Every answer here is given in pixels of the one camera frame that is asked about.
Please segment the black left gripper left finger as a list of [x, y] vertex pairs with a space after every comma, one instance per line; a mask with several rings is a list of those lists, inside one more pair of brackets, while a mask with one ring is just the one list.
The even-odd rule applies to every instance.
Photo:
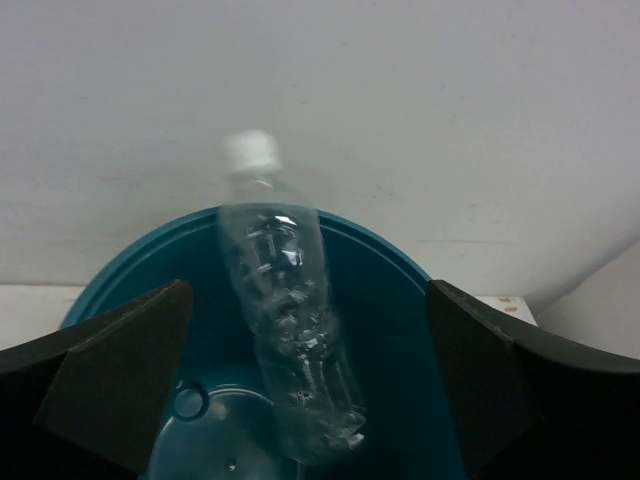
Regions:
[[1, 353], [4, 476], [141, 476], [192, 316], [175, 280]]

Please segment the clear crushed plastic bottle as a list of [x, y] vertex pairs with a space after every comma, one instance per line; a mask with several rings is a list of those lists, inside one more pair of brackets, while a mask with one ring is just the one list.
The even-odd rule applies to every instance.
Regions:
[[287, 181], [273, 136], [244, 131], [225, 147], [220, 243], [279, 443], [304, 465], [335, 464], [363, 444], [366, 407], [331, 304], [318, 212]]

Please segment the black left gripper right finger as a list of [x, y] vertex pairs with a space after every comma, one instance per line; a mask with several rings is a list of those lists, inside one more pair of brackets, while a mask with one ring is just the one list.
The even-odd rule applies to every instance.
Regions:
[[638, 478], [638, 360], [542, 330], [444, 280], [427, 284], [425, 304], [469, 478]]

